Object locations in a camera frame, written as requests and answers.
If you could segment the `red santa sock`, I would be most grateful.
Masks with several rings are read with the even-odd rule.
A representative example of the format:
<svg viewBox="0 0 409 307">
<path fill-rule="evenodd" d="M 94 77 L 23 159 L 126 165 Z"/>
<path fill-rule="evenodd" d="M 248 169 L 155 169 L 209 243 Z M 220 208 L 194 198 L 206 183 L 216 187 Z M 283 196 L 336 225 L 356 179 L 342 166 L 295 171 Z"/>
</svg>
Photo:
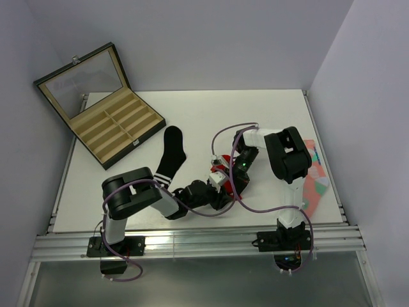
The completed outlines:
<svg viewBox="0 0 409 307">
<path fill-rule="evenodd" d="M 232 197 L 232 199 L 242 199 L 239 198 L 239 195 L 237 195 L 236 190 L 235 190 L 235 186 L 233 183 L 233 174 L 231 173 L 231 168 L 233 166 L 233 158 L 244 158 L 244 159 L 248 159 L 251 161 L 251 164 L 253 162 L 253 158 L 250 158 L 250 151 L 249 150 L 245 150 L 243 151 L 241 154 L 239 154 L 237 157 L 231 157 L 230 155 L 223 155 L 225 160 L 228 161 L 229 163 L 229 168 L 226 168 L 225 170 L 221 170 L 218 169 L 217 171 L 221 171 L 223 174 L 225 174 L 228 177 L 228 181 L 223 185 L 223 188 L 225 188 L 227 194 Z"/>
</svg>

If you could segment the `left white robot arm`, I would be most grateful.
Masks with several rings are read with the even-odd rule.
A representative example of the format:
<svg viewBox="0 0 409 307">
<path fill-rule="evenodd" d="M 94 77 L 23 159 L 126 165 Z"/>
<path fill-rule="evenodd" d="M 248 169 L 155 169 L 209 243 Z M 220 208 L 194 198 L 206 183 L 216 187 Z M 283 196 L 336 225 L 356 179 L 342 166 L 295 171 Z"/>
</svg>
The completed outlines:
<svg viewBox="0 0 409 307">
<path fill-rule="evenodd" d="M 152 173 L 148 167 L 143 167 L 110 177 L 102 183 L 106 211 L 105 237 L 101 245 L 104 251 L 109 255 L 123 251 L 127 219 L 147 207 L 172 221 L 207 205 L 219 211 L 233 201 L 225 188 L 215 188 L 209 181 L 195 180 L 170 193 L 167 188 L 175 174 L 175 170 L 164 169 Z"/>
</svg>

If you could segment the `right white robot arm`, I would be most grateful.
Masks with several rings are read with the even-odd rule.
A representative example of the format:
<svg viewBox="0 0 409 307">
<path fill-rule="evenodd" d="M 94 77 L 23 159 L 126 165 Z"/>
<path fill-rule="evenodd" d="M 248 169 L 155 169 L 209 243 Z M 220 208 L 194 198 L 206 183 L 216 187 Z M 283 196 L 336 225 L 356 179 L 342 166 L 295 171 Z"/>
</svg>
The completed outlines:
<svg viewBox="0 0 409 307">
<path fill-rule="evenodd" d="M 229 181 L 235 197 L 245 188 L 240 180 L 247 178 L 259 149 L 266 150 L 272 172 L 284 188 L 283 206 L 277 209 L 277 227 L 283 230 L 276 237 L 281 248 L 291 249 L 299 240 L 296 230 L 304 231 L 309 222 L 302 205 L 304 182 L 312 159 L 296 127 L 271 130 L 251 126 L 240 129 L 236 131 L 232 147 L 239 156 L 229 165 Z"/>
</svg>

